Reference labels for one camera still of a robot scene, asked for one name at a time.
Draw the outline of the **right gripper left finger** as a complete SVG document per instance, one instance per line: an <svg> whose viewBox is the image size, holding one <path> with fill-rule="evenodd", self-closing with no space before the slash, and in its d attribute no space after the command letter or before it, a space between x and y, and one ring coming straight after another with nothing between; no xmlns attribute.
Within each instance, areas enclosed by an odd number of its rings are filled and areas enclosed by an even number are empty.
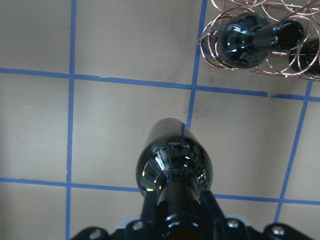
<svg viewBox="0 0 320 240"><path fill-rule="evenodd" d="M157 207L158 207L158 195L156 192L147 192L142 206L140 214L140 220L142 222L154 225L156 223Z"/></svg>

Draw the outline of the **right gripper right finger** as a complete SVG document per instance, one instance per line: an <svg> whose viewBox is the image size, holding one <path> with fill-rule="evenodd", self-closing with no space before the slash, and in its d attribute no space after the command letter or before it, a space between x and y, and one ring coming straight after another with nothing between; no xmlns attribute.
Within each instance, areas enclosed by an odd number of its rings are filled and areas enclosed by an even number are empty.
<svg viewBox="0 0 320 240"><path fill-rule="evenodd" d="M222 209L210 190L203 190L199 200L202 219L206 225L213 225L225 219Z"/></svg>

